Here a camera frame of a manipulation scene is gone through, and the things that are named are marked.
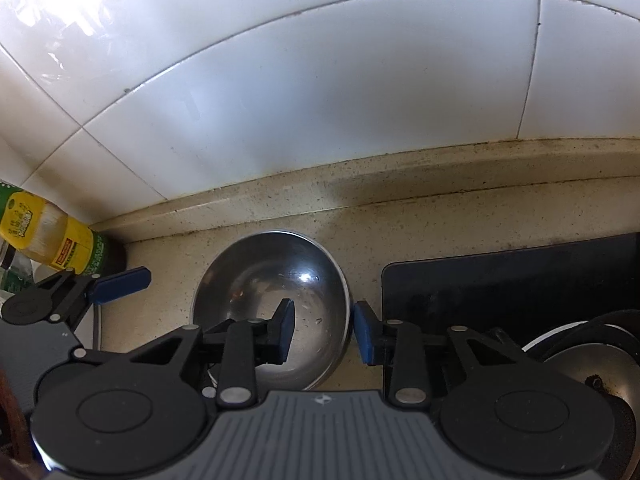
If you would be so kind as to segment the steel bowl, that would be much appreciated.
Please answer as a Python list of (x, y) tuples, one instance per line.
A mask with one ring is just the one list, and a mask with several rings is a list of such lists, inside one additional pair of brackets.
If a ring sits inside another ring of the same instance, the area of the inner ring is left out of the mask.
[(208, 267), (196, 289), (192, 320), (204, 328), (228, 318), (270, 318), (280, 301), (295, 306), (288, 359), (256, 370), (258, 387), (309, 390), (340, 364), (352, 330), (352, 296), (331, 254), (305, 235), (265, 231), (237, 240)]

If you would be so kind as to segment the yellow green label sauce bottle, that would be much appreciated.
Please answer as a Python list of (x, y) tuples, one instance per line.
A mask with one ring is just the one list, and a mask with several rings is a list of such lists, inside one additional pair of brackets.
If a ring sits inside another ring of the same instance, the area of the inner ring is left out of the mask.
[(2, 182), (1, 237), (35, 262), (57, 271), (107, 276), (127, 266), (122, 242), (89, 228), (45, 198)]

